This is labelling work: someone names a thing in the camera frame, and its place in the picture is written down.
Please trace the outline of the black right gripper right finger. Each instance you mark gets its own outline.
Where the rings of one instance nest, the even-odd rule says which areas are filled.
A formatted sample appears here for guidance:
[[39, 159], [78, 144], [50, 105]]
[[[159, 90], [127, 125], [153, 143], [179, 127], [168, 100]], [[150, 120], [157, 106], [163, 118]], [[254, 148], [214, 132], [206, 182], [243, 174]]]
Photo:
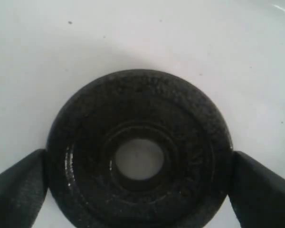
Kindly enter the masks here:
[[285, 228], [285, 179], [240, 151], [228, 196], [242, 228]]

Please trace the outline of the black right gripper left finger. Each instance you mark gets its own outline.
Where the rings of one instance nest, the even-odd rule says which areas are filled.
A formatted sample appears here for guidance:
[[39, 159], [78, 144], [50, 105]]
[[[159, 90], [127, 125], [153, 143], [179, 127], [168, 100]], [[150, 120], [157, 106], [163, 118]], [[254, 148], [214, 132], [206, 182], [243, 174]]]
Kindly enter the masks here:
[[48, 190], [45, 150], [38, 149], [0, 174], [0, 228], [30, 228]]

